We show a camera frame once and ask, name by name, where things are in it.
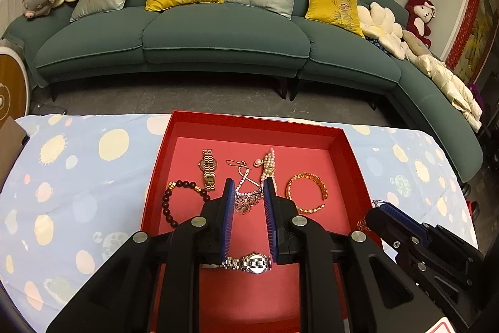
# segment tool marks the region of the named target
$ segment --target silver bolt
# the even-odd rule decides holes
[[[363,243],[366,241],[366,235],[365,233],[356,230],[355,232],[352,233],[352,239],[356,241],[357,243]]]
[[[305,216],[295,216],[291,219],[295,226],[303,227],[307,224],[308,220]]]
[[[146,232],[137,232],[133,235],[133,241],[135,243],[143,243],[148,238]]]
[[[202,216],[196,216],[191,220],[191,225],[196,228],[202,228],[206,224],[206,219]]]

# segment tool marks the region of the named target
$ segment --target gray tile floor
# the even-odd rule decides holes
[[[213,73],[160,73],[90,78],[58,84],[55,104],[70,115],[169,113],[173,109],[249,116],[301,118],[325,122],[391,126],[404,122],[384,99],[373,111],[369,94],[327,84],[310,84],[293,102],[275,91],[277,80]],[[33,101],[52,104],[35,89]],[[475,224],[478,246],[486,252],[499,228],[499,182],[486,165],[471,180],[469,200],[480,203]]]

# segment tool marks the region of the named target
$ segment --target red bear plush toy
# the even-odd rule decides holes
[[[428,23],[435,17],[435,6],[429,0],[408,0],[406,9],[409,12],[406,29],[430,48],[432,42],[425,36],[431,33]]]

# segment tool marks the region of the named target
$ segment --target green sofa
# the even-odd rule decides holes
[[[384,95],[409,127],[435,138],[461,182],[481,167],[482,151],[470,126],[438,88],[408,61],[388,57],[362,38],[306,20],[308,0],[295,0],[291,20],[238,4],[195,4],[144,10],[126,0],[119,11],[69,23],[74,5],[43,18],[17,18],[3,37],[23,48],[39,86],[117,73],[238,72],[319,81]],[[407,24],[394,0],[378,2]],[[291,98],[296,96],[296,86]]]

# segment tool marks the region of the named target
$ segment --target watch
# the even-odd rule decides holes
[[[241,270],[244,272],[249,272],[251,274],[261,274],[262,272],[270,270],[272,267],[272,261],[270,257],[263,254],[252,252],[248,256],[241,258],[227,257],[221,265],[213,264],[206,265],[206,268],[222,268],[223,270]]]
[[[198,165],[204,173],[205,190],[214,191],[216,160],[213,158],[213,151],[210,149],[204,149],[203,158],[199,161]]]

